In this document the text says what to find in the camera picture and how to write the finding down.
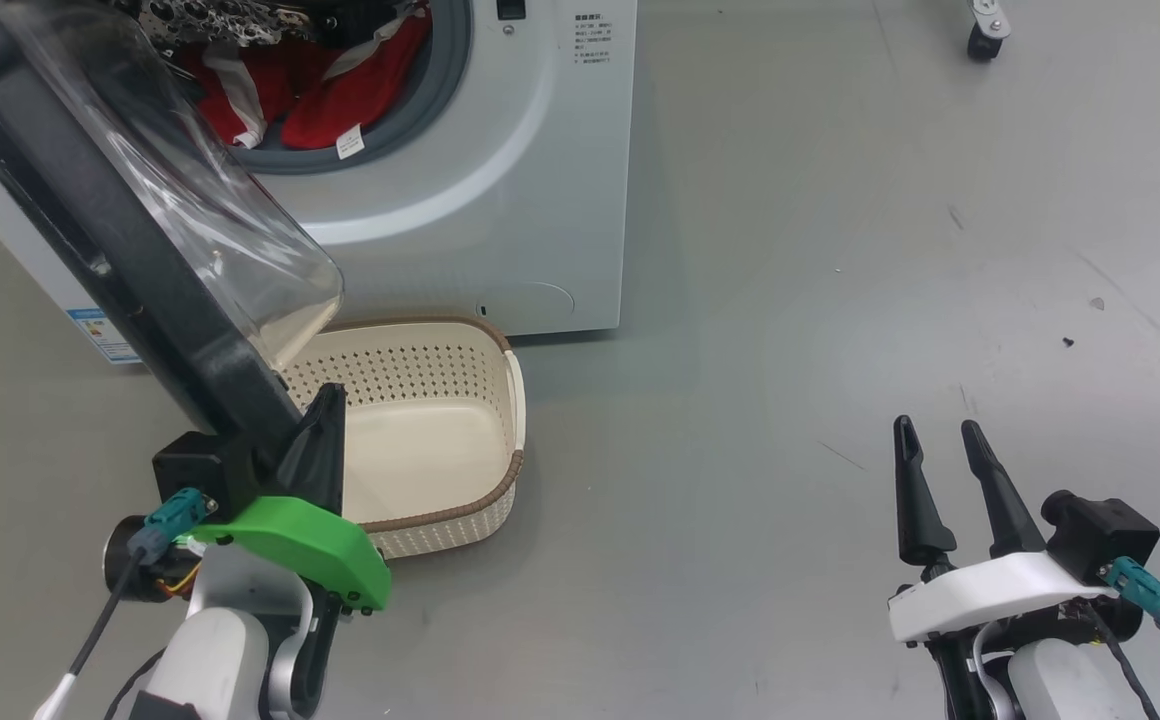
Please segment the green plastic part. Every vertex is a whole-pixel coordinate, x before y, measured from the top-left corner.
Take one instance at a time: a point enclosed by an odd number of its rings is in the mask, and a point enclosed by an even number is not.
[[[338,592],[348,608],[384,610],[393,580],[371,538],[350,521],[298,497],[262,496],[232,523],[193,529],[201,541],[229,536],[302,579]]]

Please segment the basket bottom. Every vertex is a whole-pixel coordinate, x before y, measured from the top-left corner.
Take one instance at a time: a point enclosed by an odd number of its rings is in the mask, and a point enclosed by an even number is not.
[[[510,465],[496,412],[465,398],[350,407],[343,516],[355,523],[451,510],[496,488]]]

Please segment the caster wheel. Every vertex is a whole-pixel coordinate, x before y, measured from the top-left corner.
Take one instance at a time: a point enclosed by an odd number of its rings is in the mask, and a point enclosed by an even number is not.
[[[978,24],[972,26],[972,37],[967,41],[967,58],[987,63],[996,58],[996,53],[1001,49],[1001,38],[987,37]]]

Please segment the perforated basket wall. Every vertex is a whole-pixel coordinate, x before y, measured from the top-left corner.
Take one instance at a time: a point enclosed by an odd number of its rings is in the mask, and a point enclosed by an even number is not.
[[[420,319],[334,330],[314,337],[283,372],[304,409],[325,383],[342,383],[351,407],[459,397],[499,421],[508,468],[487,495],[465,506],[362,528],[384,557],[419,555],[490,537],[508,518],[525,441],[521,370],[508,341],[478,320]]]

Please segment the beige plastic basket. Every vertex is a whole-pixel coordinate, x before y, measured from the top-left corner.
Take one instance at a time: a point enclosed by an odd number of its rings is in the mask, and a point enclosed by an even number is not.
[[[508,518],[525,397],[496,328],[442,318],[328,332],[283,377],[302,409],[343,384],[343,515],[385,559],[479,541]]]

